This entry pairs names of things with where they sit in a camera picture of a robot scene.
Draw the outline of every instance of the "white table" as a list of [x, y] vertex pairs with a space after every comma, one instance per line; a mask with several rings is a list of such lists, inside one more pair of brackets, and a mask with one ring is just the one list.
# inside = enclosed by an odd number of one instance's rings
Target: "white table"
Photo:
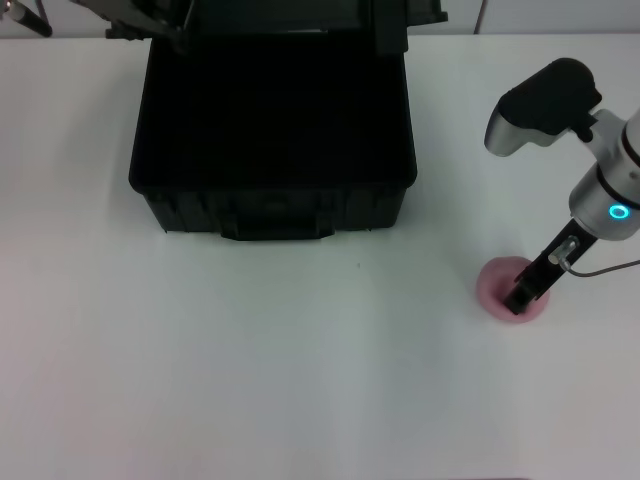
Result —
[[571, 135], [491, 156], [496, 101], [571, 56], [628, 117], [640, 36], [411, 38], [398, 225], [310, 243], [162, 232], [127, 181], [147, 50], [0, 42], [1, 478], [638, 478], [640, 269], [564, 278], [524, 326], [471, 292], [593, 161]]

